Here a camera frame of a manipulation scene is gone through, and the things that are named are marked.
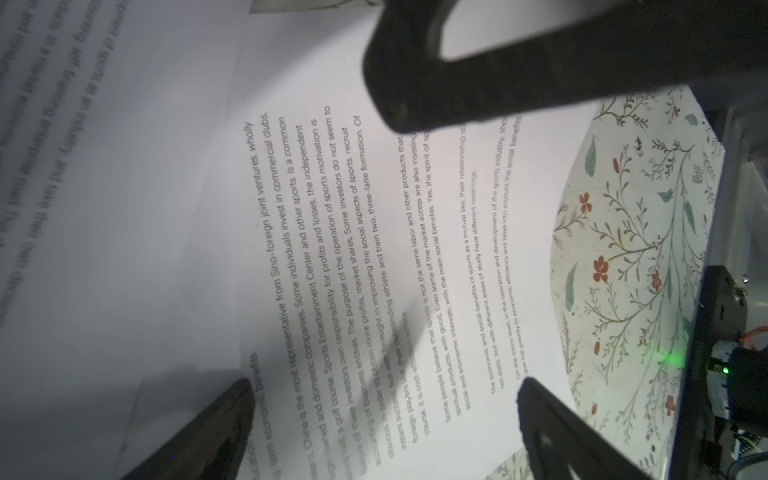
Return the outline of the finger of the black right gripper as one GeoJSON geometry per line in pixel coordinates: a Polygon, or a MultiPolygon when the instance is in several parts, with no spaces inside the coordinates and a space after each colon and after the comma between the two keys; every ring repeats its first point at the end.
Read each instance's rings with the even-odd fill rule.
{"type": "Polygon", "coordinates": [[[440,56],[450,1],[387,3],[365,52],[384,122],[413,133],[767,66],[763,1],[632,1],[456,61],[440,56]]]}

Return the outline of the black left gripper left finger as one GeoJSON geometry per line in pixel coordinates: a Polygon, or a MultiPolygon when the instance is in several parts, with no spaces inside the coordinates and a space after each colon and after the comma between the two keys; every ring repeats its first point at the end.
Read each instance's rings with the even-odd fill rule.
{"type": "Polygon", "coordinates": [[[239,379],[125,477],[235,479],[245,456],[254,411],[251,383],[239,379]]]}

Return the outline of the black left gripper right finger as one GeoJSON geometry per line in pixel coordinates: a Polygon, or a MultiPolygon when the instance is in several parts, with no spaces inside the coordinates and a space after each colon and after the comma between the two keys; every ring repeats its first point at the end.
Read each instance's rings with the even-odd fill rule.
{"type": "Polygon", "coordinates": [[[646,479],[648,476],[533,377],[517,396],[519,423],[536,479],[646,479]]]}

